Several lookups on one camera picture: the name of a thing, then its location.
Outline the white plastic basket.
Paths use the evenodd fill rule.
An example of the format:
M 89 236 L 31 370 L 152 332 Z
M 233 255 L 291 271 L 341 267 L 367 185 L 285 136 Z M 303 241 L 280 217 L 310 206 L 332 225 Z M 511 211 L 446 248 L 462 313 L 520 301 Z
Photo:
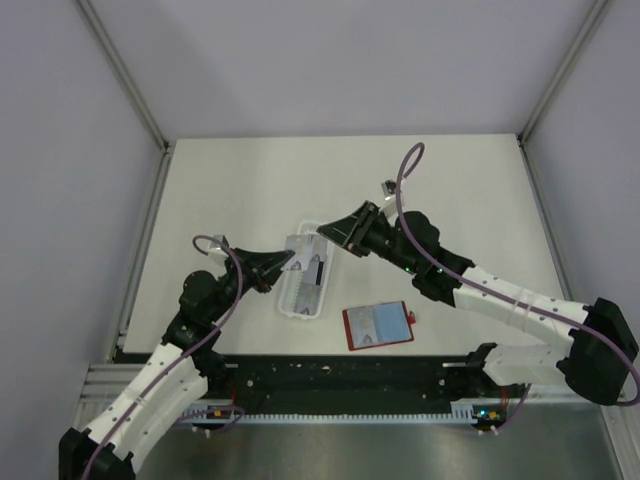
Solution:
M 311 237 L 311 256 L 305 271 L 287 271 L 283 275 L 278 310 L 286 317 L 314 320 L 322 312 L 334 245 L 318 233 L 321 225 L 320 221 L 306 220 L 298 226 L 298 235 Z

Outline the silver card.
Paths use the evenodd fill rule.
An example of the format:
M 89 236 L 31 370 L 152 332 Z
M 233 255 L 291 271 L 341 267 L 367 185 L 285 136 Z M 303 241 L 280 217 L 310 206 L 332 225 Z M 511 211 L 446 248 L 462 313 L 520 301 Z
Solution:
M 375 323 L 370 315 L 358 315 L 350 321 L 355 348 L 365 348 L 377 342 Z

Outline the red leather card holder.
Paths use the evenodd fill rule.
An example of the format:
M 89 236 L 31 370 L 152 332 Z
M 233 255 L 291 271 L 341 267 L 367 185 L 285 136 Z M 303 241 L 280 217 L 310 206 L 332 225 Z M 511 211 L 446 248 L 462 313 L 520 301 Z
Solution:
M 358 315 L 370 315 L 374 320 L 377 332 L 377 342 L 365 348 L 355 348 L 353 344 L 350 321 Z M 415 323 L 415 318 L 413 313 L 407 309 L 404 301 L 345 309 L 342 311 L 342 318 L 347 346 L 350 351 L 409 343 L 414 340 L 412 326 Z

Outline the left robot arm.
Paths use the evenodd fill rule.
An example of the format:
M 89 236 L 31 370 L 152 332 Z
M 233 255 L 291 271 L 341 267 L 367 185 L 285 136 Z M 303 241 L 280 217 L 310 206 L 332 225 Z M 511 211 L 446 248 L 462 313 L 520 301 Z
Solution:
M 178 311 L 143 368 L 83 429 L 69 429 L 58 446 L 61 479 L 133 479 L 149 453 L 195 401 L 226 387 L 223 358 L 214 350 L 222 327 L 249 291 L 268 293 L 291 250 L 251 252 L 212 238 L 225 272 L 189 274 Z

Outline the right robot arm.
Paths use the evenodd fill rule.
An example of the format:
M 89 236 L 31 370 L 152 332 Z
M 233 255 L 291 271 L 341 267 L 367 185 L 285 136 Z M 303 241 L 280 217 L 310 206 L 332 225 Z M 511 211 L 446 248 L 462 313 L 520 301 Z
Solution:
M 511 384 L 565 385 L 603 406 L 621 406 L 639 346 L 620 307 L 553 298 L 509 283 L 439 242 L 440 232 L 419 211 L 395 221 L 371 202 L 318 228 L 318 233 L 357 256 L 375 254 L 408 273 L 424 297 L 479 313 L 538 339 L 529 347 L 484 344 L 467 370 L 469 388 L 487 396 Z

